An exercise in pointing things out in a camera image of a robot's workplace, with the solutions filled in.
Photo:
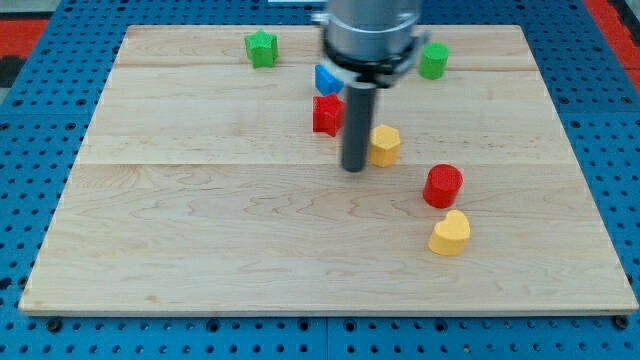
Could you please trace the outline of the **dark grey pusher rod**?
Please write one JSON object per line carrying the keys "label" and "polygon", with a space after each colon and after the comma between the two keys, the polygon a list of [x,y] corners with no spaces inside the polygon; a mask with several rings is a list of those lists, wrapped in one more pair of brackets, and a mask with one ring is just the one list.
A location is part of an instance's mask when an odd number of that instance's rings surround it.
{"label": "dark grey pusher rod", "polygon": [[371,83],[352,83],[346,88],[341,165],[360,172],[367,161],[377,88]]}

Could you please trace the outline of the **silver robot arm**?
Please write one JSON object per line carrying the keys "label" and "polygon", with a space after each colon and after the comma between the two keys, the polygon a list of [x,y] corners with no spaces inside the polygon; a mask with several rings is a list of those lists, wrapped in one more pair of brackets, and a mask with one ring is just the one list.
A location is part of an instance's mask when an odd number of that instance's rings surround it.
{"label": "silver robot arm", "polygon": [[365,168],[377,91],[393,87],[430,38],[417,29],[421,10],[420,0],[328,0],[311,16],[321,28],[321,63],[345,86],[346,171]]}

